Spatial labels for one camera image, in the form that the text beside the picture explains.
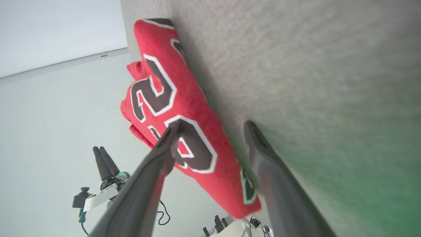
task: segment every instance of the gray carpet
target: gray carpet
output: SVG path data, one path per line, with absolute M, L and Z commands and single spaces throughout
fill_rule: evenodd
M 338 236 L 420 236 L 421 4 L 122 0 L 170 18 L 240 159 L 252 119 Z

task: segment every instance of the printed number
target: printed number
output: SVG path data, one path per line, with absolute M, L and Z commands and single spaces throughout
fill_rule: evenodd
M 180 42 L 171 39 L 171 45 L 184 60 L 184 52 L 181 49 Z M 152 73 L 160 80 L 162 91 L 157 91 L 151 76 L 133 83 L 131 88 L 133 112 L 141 123 L 146 121 L 146 117 L 143 102 L 139 101 L 144 101 L 152 114 L 158 116 L 172 108 L 177 93 L 177 88 L 158 59 L 145 54 L 144 58 Z M 177 115 L 167 120 L 165 125 L 168 127 L 170 123 L 178 120 L 181 122 L 180 142 L 186 148 L 187 154 L 183 154 L 178 150 L 177 163 L 184 169 L 187 169 L 187 166 L 189 166 L 197 173 L 212 173 L 215 169 L 217 154 L 199 124 L 194 120 Z M 160 138 L 158 131 L 153 126 L 149 126 L 148 129 L 157 140 Z
M 165 125 L 168 127 L 175 121 L 180 121 L 181 134 L 179 141 L 187 150 L 187 154 L 183 154 L 180 149 L 178 150 L 176 162 L 182 168 L 187 169 L 187 166 L 189 166 L 197 173 L 212 173 L 215 169 L 217 154 L 197 122 L 177 115 L 165 121 Z M 157 140 L 161 138 L 153 126 L 149 126 L 148 129 Z
M 144 57 L 153 74 L 160 80 L 162 90 L 161 92 L 157 91 L 152 76 L 133 83 L 131 88 L 133 112 L 142 123 L 146 121 L 146 117 L 143 112 L 143 103 L 139 103 L 139 95 L 142 96 L 143 101 L 151 110 L 152 114 L 158 116 L 172 108 L 177 93 L 177 88 L 168 77 L 158 59 L 146 54 L 144 54 Z
M 256 191 L 253 188 L 253 184 L 247 176 L 244 168 L 240 170 L 241 184 L 242 184 L 242 196 L 244 204 L 252 204 L 256 199 Z

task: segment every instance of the red jersey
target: red jersey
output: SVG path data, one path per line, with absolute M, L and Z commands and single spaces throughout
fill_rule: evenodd
M 131 132 L 152 148 L 170 123 L 180 121 L 175 167 L 193 177 L 233 217 L 258 211 L 256 192 L 186 65 L 172 22 L 139 20 L 134 32 L 142 61 L 127 66 L 135 82 L 121 103 Z

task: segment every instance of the red fabric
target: red fabric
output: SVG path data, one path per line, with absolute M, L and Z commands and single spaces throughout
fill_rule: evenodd
M 133 83 L 121 103 L 123 116 L 133 124 L 130 131 L 149 147 L 153 147 L 157 139 L 148 129 L 149 126 L 152 125 L 158 134 L 162 135 L 167 128 L 164 122 L 177 115 L 196 121 L 216 152 L 215 168 L 210 173 L 197 173 L 190 167 L 183 168 L 178 163 L 175 166 L 186 175 L 193 177 L 233 217 L 242 218 L 258 211 L 261 205 L 257 196 L 250 199 L 249 204 L 245 204 L 247 201 L 244 201 L 242 182 L 248 182 L 248 180 L 241 177 L 242 167 L 235 157 L 231 143 L 225 135 L 220 121 L 207 104 L 193 74 L 188 69 L 183 59 L 184 53 L 177 51 L 171 45 L 172 39 L 179 40 L 176 31 L 171 27 L 163 27 L 148 20 L 139 20 L 135 23 L 134 32 L 142 53 L 142 61 L 131 63 L 127 69 L 135 82 L 152 76 L 156 91 L 159 93 L 163 90 L 159 78 L 153 74 L 146 63 L 146 54 L 159 60 L 177 91 L 173 106 L 168 111 L 156 116 L 144 103 L 144 98 L 137 94 L 138 102 L 143 102 L 142 110 L 145 120 L 142 122 L 134 113 L 134 110 L 139 108 L 133 105 L 131 99 Z M 182 154 L 188 153 L 182 143 L 179 145 L 179 150 Z

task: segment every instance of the black cable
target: black cable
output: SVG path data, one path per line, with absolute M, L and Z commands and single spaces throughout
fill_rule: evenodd
M 248 222 L 248 228 L 250 230 L 250 237 L 251 237 L 251 219 L 253 219 L 253 216 L 250 217 L 250 221 Z
M 162 206 L 164 206 L 165 213 L 167 213 L 167 215 L 168 215 L 168 221 L 167 221 L 167 222 L 165 222 L 164 224 L 161 224 L 161 219 L 165 216 L 165 214 L 164 214 L 164 212 L 162 212 L 162 211 L 157 212 L 157 213 L 162 213 L 161 218 L 159 218 L 159 220 L 158 220 L 158 225 L 160 225 L 160 226 L 164 226 L 164 225 L 166 225 L 166 224 L 170 221 L 171 217 L 170 217 L 170 215 L 168 214 L 168 212 L 167 212 L 167 208 L 165 207 L 164 203 L 163 203 L 161 200 L 159 200 L 159 202 L 161 202 Z
M 83 229 L 83 231 L 86 233 L 86 235 L 88 235 L 88 236 L 89 236 L 88 232 L 85 230 L 85 227 L 83 226 L 83 222 L 82 222 L 82 223 L 80 223 L 80 224 L 82 225 L 82 229 Z

